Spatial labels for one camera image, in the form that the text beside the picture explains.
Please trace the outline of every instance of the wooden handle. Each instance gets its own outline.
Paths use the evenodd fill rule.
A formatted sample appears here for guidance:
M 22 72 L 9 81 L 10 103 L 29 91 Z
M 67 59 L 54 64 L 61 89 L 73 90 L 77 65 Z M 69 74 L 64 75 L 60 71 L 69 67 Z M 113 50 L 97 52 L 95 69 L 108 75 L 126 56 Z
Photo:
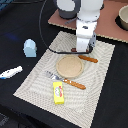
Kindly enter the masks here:
M 73 81 L 68 80 L 68 79 L 64 79 L 64 82 L 67 83 L 67 84 L 70 84 L 72 86 L 75 86 L 77 88 L 80 88 L 80 89 L 86 89 L 86 87 L 84 85 L 76 83 L 76 82 L 73 82 Z
M 98 62 L 97 59 L 90 58 L 90 57 L 87 57 L 87 56 L 78 55 L 78 57 L 79 57 L 80 59 L 87 60 L 87 61 L 91 61 L 91 62 L 94 62 L 94 63 L 97 63 L 97 62 Z

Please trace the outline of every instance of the printed label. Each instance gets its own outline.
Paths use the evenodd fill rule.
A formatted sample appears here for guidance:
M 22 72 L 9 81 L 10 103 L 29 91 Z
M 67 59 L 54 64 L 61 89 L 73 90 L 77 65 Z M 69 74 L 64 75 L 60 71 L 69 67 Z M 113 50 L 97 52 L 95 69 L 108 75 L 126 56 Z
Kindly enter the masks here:
M 57 97 L 62 97 L 62 87 L 61 86 L 55 88 L 55 95 Z

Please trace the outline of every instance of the small blue container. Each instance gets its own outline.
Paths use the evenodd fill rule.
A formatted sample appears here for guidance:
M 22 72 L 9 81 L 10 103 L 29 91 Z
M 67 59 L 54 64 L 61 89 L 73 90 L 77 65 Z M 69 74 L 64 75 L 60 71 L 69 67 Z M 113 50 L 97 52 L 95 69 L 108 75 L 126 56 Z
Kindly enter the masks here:
M 33 40 L 28 39 L 24 43 L 24 53 L 26 57 L 36 57 L 37 47 Z

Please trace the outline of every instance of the yellow butter package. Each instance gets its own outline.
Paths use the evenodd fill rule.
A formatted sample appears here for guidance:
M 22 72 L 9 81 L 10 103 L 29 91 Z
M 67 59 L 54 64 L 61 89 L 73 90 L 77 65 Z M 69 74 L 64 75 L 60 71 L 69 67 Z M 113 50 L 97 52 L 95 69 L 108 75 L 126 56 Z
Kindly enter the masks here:
M 54 87 L 54 102 L 55 104 L 63 104 L 64 103 L 64 95 L 62 82 L 53 82 Z

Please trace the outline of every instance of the cable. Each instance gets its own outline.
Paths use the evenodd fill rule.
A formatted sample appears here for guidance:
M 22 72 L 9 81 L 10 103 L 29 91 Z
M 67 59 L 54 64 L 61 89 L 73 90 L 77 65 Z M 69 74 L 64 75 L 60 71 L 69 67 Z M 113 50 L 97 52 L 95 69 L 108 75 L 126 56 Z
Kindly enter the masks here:
M 0 4 L 33 4 L 33 3 L 39 3 L 39 2 L 44 2 L 44 0 L 38 0 L 33 2 L 11 2 L 11 3 L 2 2 Z
M 90 46 L 91 48 L 89 49 L 89 52 L 56 52 L 56 51 L 50 49 L 46 45 L 46 43 L 44 41 L 44 38 L 42 36 L 42 30 L 41 30 L 41 15 L 42 15 L 42 12 L 43 12 L 43 9 L 44 9 L 44 6 L 45 6 L 46 2 L 47 2 L 47 0 L 44 1 L 43 6 L 42 6 L 41 11 L 40 11 L 40 15 L 39 15 L 39 31 L 40 31 L 40 36 L 41 36 L 41 39 L 42 39 L 44 45 L 46 46 L 46 48 L 49 49 L 51 52 L 54 52 L 54 53 L 57 53 L 57 54 L 89 54 L 89 53 L 91 53 L 92 50 L 93 50 L 93 48 L 91 46 Z

